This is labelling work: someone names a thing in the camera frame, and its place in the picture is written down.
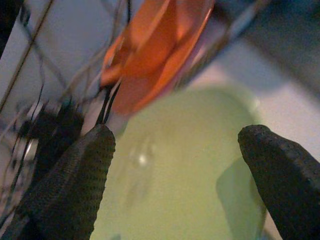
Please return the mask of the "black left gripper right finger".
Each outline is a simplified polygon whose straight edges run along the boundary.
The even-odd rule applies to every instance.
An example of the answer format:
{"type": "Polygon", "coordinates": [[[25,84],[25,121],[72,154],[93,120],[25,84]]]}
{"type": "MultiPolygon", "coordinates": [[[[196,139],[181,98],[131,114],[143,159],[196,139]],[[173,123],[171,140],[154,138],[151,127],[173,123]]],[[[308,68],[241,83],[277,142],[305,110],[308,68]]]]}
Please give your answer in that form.
{"type": "Polygon", "coordinates": [[[320,238],[320,163],[267,126],[243,127],[237,141],[258,193],[284,240],[320,238]]]}

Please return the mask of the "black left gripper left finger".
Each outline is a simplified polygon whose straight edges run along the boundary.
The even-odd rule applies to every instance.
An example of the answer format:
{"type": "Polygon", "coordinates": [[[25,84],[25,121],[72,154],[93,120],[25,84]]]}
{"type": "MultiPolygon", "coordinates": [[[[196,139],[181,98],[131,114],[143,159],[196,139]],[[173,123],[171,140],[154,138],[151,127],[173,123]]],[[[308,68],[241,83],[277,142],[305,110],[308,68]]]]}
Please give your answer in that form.
{"type": "Polygon", "coordinates": [[[105,190],[116,141],[98,124],[73,143],[20,201],[15,240],[88,240],[105,190]]]}

